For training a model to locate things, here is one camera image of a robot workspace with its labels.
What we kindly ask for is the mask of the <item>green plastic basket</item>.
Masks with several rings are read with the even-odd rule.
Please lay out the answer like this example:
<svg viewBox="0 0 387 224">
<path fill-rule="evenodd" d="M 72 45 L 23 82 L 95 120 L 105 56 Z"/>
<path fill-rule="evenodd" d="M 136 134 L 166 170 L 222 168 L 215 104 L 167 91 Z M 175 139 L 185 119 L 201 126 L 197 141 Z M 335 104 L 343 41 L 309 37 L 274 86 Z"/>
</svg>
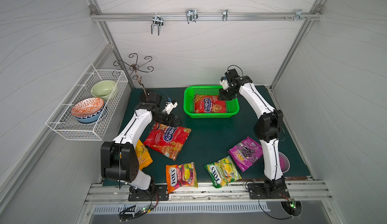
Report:
<svg viewBox="0 0 387 224">
<path fill-rule="evenodd" d="M 185 89 L 184 91 L 184 103 L 183 109 L 187 115 L 191 118 L 230 118 L 233 115 L 236 115 L 239 112 L 239 103 L 238 99 L 233 99 L 231 101 L 225 101 L 226 103 L 226 113 L 195 113 L 194 108 L 194 98 L 195 95 L 211 95 L 218 96 L 219 90 L 222 88 L 220 85 L 201 85 L 201 86 L 191 86 Z"/>
</svg>

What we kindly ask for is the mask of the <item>red candy bag with doll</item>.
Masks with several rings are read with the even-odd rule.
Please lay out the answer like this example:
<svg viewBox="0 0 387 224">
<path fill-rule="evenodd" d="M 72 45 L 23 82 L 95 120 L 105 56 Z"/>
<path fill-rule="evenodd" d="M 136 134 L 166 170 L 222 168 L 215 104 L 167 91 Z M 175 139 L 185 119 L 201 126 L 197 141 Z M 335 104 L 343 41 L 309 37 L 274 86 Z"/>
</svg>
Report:
<svg viewBox="0 0 387 224">
<path fill-rule="evenodd" d="M 218 96 L 195 95 L 195 113 L 226 113 L 226 103 L 218 99 Z"/>
</svg>

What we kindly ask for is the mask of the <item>red candy bag with buildings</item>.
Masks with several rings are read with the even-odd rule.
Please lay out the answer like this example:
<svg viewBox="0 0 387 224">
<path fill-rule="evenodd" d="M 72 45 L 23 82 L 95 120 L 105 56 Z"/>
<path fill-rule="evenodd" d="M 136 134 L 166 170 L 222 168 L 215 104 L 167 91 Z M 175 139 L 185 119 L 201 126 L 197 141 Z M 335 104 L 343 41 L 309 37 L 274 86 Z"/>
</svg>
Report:
<svg viewBox="0 0 387 224">
<path fill-rule="evenodd" d="M 154 123 L 143 144 L 169 159 L 176 160 L 190 133 L 190 128 Z"/>
</svg>

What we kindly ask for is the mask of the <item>purple candy bag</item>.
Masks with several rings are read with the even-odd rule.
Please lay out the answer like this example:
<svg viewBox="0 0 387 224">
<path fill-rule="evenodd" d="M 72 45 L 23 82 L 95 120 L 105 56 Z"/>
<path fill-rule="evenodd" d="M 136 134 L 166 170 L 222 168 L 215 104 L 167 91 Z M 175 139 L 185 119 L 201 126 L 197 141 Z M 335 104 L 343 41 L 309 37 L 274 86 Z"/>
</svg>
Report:
<svg viewBox="0 0 387 224">
<path fill-rule="evenodd" d="M 263 156 L 262 146 L 250 137 L 236 144 L 228 152 L 242 172 L 253 166 Z"/>
</svg>

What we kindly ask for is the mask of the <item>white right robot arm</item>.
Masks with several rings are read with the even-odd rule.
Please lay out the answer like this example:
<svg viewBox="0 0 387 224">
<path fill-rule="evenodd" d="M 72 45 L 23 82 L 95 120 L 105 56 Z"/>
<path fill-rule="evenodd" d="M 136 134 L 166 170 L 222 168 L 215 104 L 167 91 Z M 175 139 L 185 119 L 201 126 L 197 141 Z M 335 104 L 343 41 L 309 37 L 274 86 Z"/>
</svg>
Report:
<svg viewBox="0 0 387 224">
<path fill-rule="evenodd" d="M 219 99 L 231 101 L 241 95 L 250 104 L 257 115 L 258 121 L 254 126 L 254 133 L 263 148 L 264 175 L 270 182 L 283 177 L 278 155 L 279 134 L 283 123 L 283 113 L 272 107 L 258 92 L 249 76 L 240 76 L 236 69 L 229 69 L 220 79 L 222 88 Z"/>
</svg>

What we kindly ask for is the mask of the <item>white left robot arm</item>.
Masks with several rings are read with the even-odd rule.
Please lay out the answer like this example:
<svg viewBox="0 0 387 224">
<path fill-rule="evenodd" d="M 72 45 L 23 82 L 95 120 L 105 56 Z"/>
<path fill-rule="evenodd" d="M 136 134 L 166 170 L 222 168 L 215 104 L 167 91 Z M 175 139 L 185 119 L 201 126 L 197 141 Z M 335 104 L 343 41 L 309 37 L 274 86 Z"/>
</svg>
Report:
<svg viewBox="0 0 387 224">
<path fill-rule="evenodd" d="M 144 102 L 136 105 L 131 120 L 121 133 L 112 141 L 106 141 L 100 149 L 101 176 L 104 179 L 127 183 L 140 190 L 152 190 L 152 177 L 140 170 L 135 152 L 138 140 L 146 127 L 152 123 L 160 123 L 169 127 L 181 125 L 181 119 L 172 114 L 178 106 L 176 100 L 168 99 L 161 104 L 162 96 L 150 92 Z"/>
</svg>

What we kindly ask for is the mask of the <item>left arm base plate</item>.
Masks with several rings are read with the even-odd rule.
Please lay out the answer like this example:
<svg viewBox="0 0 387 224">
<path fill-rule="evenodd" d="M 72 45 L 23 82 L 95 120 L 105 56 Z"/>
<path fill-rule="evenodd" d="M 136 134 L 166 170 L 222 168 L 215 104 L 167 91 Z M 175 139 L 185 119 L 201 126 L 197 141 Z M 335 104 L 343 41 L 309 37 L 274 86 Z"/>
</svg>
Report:
<svg viewBox="0 0 387 224">
<path fill-rule="evenodd" d="M 134 187 L 130 187 L 130 192 L 128 196 L 129 202 L 138 202 L 138 201 L 168 201 L 169 193 L 167 191 L 166 184 L 156 184 L 153 186 L 152 190 L 140 190 Z"/>
</svg>

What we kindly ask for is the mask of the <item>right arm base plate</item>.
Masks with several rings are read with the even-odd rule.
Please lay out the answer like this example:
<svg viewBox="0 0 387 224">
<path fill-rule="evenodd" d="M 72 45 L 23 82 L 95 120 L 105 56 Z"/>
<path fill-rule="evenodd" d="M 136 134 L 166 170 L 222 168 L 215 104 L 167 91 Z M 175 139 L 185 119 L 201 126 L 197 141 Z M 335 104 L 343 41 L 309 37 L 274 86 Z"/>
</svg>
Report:
<svg viewBox="0 0 387 224">
<path fill-rule="evenodd" d="M 282 176 L 278 180 L 264 178 L 263 183 L 247 183 L 250 199 L 290 199 L 289 190 Z"/>
</svg>

